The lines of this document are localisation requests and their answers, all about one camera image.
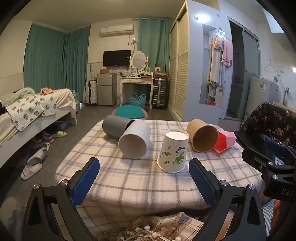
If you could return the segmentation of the black television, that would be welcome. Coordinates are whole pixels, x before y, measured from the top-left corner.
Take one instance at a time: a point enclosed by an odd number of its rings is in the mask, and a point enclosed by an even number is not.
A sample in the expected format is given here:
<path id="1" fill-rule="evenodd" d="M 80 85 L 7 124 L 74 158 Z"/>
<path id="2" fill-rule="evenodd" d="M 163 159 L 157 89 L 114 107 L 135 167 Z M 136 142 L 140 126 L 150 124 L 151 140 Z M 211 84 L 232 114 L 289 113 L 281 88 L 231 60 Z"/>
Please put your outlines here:
<path id="1" fill-rule="evenodd" d="M 103 53 L 103 66 L 129 66 L 130 65 L 130 50 L 117 50 L 117 51 L 104 51 Z"/>

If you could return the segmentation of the water jug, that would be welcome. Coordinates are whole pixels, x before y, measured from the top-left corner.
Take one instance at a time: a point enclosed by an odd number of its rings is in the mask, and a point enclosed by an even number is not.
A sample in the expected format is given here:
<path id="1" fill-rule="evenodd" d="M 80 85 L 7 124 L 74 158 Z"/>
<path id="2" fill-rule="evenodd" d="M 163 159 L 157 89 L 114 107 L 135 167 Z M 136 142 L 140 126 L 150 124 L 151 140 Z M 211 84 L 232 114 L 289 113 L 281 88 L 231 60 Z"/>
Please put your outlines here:
<path id="1" fill-rule="evenodd" d="M 75 90 L 72 90 L 71 92 L 72 92 L 72 94 L 74 96 L 76 107 L 78 108 L 79 107 L 79 103 L 80 103 L 79 93 L 76 92 Z"/>

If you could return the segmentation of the green curtain centre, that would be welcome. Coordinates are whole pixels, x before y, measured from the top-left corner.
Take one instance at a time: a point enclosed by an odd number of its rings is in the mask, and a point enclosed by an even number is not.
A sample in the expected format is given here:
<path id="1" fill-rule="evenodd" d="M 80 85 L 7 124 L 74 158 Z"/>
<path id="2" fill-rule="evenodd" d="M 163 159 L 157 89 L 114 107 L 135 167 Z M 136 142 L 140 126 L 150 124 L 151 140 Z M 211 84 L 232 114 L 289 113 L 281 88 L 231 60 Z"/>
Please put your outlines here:
<path id="1" fill-rule="evenodd" d="M 170 18 L 139 18 L 137 49 L 148 57 L 148 68 L 154 71 L 157 64 L 161 71 L 169 71 Z"/>

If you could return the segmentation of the white air conditioner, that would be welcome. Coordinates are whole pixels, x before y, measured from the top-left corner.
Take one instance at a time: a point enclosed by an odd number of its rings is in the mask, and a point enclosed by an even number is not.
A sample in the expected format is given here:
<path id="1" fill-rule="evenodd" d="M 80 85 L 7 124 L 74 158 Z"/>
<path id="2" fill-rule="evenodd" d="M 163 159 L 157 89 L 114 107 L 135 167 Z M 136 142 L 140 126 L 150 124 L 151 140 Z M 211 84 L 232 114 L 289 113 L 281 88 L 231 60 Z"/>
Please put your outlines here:
<path id="1" fill-rule="evenodd" d="M 101 37 L 132 35 L 134 33 L 134 25 L 115 25 L 103 27 L 100 30 Z"/>

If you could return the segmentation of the black floral bag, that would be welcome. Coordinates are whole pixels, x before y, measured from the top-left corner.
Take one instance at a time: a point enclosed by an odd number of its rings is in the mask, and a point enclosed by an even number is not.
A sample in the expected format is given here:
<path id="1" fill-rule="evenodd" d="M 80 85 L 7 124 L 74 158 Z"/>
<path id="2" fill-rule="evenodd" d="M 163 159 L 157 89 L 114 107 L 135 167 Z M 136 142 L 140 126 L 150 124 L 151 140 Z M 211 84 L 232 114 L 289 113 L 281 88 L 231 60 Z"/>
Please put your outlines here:
<path id="1" fill-rule="evenodd" d="M 295 113 L 272 103 L 260 104 L 243 123 L 240 131 L 250 137 L 265 135 L 295 149 Z"/>

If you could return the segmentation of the silver mini fridge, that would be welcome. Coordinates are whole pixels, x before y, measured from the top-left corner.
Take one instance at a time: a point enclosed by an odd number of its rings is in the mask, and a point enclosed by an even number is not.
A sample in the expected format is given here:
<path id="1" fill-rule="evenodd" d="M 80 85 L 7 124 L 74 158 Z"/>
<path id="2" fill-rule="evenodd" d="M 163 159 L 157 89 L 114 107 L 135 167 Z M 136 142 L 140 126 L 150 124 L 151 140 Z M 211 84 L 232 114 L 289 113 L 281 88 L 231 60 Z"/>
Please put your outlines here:
<path id="1" fill-rule="evenodd" d="M 97 97 L 99 106 L 114 106 L 117 94 L 117 75 L 100 74 L 97 79 Z"/>

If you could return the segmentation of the white washing machine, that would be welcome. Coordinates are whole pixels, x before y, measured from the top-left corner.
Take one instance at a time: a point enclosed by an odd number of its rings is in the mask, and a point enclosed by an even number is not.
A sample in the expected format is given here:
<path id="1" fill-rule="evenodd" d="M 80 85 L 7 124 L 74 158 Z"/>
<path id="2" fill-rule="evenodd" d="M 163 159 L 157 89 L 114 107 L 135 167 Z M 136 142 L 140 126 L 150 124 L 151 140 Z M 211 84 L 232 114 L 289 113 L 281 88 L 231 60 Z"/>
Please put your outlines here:
<path id="1" fill-rule="evenodd" d="M 262 103 L 278 101 L 278 85 L 265 78 L 251 77 L 244 120 Z"/>

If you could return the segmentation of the white suitcase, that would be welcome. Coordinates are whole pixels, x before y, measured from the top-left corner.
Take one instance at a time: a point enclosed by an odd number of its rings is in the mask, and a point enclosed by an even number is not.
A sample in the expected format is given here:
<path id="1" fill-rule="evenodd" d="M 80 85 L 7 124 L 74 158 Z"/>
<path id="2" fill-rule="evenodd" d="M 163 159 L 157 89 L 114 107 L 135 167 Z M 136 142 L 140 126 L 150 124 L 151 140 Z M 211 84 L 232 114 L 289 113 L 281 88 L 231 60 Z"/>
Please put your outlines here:
<path id="1" fill-rule="evenodd" d="M 89 105 L 97 105 L 97 81 L 90 80 L 85 83 L 85 99 L 86 103 Z"/>

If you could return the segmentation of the white slipper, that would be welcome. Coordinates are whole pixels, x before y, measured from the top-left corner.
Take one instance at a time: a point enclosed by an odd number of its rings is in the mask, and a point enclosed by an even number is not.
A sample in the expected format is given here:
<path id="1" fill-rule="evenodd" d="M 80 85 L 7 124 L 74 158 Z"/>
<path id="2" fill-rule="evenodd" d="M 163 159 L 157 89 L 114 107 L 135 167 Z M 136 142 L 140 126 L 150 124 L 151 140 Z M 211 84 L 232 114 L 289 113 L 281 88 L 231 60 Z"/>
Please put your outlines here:
<path id="1" fill-rule="evenodd" d="M 39 149 L 35 154 L 33 154 L 28 160 L 27 165 L 34 166 L 36 164 L 39 164 L 43 162 L 43 160 L 46 158 L 48 154 L 47 148 L 41 148 Z"/>
<path id="2" fill-rule="evenodd" d="M 23 168 L 22 173 L 20 175 L 21 179 L 24 181 L 30 179 L 36 173 L 38 173 L 42 169 L 42 167 L 43 167 L 43 165 L 41 163 L 37 163 L 34 166 L 26 165 Z"/>

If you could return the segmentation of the brown paper cup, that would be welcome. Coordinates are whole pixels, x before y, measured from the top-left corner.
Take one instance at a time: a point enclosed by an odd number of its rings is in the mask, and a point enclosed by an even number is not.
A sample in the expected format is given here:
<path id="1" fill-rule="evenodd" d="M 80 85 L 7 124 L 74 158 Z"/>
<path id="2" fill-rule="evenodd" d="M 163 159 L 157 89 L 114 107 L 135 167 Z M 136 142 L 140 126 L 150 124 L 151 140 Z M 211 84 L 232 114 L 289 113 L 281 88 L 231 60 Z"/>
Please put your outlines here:
<path id="1" fill-rule="evenodd" d="M 218 140 L 218 131 L 215 126 L 200 119 L 192 120 L 187 125 L 192 148 L 196 152 L 205 153 L 212 150 Z"/>

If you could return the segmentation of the white printed paper cup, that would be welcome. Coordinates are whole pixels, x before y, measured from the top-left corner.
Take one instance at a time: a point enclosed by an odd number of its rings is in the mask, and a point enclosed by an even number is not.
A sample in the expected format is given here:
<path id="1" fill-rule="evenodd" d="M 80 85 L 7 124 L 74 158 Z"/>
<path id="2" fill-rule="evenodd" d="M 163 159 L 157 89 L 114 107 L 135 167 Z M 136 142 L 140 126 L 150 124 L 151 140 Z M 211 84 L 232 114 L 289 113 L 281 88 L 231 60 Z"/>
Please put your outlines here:
<path id="1" fill-rule="evenodd" d="M 165 131 L 161 152 L 157 159 L 158 167 L 166 173 L 179 173 L 185 168 L 189 134 L 183 130 Z"/>

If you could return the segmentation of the hanging towels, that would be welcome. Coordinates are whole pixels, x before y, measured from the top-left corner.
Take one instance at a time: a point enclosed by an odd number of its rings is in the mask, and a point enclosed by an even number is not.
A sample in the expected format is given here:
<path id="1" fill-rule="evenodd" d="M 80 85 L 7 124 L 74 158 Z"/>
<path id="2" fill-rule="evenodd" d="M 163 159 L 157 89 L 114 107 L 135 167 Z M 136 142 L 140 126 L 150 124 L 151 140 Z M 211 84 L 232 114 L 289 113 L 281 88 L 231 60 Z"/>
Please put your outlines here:
<path id="1" fill-rule="evenodd" d="M 207 80 L 212 85 L 225 87 L 226 73 L 232 66 L 233 45 L 227 39 L 219 36 L 211 38 L 210 62 Z"/>

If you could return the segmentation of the pink faceted cup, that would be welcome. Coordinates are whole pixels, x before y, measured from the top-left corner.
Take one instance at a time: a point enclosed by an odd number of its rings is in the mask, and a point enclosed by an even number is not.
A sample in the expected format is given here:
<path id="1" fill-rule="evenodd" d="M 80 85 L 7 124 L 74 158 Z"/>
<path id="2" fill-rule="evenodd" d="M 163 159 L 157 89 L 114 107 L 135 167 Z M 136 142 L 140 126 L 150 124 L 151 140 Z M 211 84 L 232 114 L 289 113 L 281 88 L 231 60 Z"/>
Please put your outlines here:
<path id="1" fill-rule="evenodd" d="M 231 148 L 236 142 L 236 135 L 234 132 L 218 131 L 218 140 L 213 150 L 218 154 Z"/>

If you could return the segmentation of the plaid tablecloth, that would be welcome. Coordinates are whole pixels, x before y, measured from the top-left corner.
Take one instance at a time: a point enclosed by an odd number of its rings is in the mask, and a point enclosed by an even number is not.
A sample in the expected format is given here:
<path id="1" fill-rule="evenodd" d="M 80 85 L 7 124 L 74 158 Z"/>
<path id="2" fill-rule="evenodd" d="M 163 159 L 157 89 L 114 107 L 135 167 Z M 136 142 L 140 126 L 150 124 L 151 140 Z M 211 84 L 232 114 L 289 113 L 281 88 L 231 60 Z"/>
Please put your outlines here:
<path id="1" fill-rule="evenodd" d="M 60 182 L 70 179 L 91 157 L 100 171 L 77 210 L 97 240 L 122 231 L 140 216 L 207 208 L 188 169 L 177 174 L 162 171 L 157 158 L 166 130 L 185 130 L 186 122 L 148 120 L 149 147 L 141 159 L 125 157 L 118 141 L 98 122 L 63 159 L 55 173 Z"/>

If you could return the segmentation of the patterned quilted blanket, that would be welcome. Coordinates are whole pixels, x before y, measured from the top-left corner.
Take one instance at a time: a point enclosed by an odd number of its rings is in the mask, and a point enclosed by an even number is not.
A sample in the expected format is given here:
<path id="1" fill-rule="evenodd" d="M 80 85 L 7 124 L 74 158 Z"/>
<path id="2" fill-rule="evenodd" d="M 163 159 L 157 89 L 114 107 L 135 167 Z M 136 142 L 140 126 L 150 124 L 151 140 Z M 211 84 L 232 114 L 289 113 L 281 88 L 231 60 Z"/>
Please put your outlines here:
<path id="1" fill-rule="evenodd" d="M 6 107 L 18 131 L 23 131 L 38 117 L 55 115 L 56 99 L 52 94 L 24 97 Z"/>

